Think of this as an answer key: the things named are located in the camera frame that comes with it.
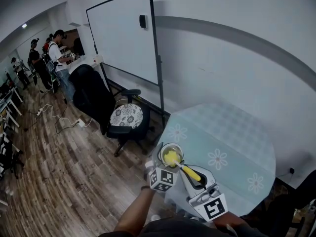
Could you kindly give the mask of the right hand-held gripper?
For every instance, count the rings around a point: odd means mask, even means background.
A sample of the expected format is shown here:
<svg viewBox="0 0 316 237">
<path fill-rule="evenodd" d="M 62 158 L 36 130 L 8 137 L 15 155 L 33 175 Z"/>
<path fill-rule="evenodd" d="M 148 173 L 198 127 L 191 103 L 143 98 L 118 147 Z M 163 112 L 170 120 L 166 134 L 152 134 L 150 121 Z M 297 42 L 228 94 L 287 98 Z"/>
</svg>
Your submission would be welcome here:
<svg viewBox="0 0 316 237">
<path fill-rule="evenodd" d="M 189 165 L 201 180 L 193 179 L 181 169 L 180 176 L 189 194 L 188 204 L 205 221 L 210 222 L 228 212 L 225 195 L 220 192 L 219 186 L 211 171 L 197 165 Z"/>
</svg>

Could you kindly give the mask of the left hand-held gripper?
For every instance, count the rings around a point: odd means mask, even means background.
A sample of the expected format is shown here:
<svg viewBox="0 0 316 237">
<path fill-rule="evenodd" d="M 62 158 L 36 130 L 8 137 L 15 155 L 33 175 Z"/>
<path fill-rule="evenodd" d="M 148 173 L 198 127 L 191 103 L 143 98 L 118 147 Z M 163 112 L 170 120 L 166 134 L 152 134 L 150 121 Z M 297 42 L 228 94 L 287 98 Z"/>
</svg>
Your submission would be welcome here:
<svg viewBox="0 0 316 237">
<path fill-rule="evenodd" d="M 162 166 L 160 157 L 162 148 L 163 144 L 157 144 L 152 150 L 152 161 L 145 164 L 145 170 L 149 178 L 150 188 L 165 193 L 175 185 L 178 174 Z"/>
</svg>

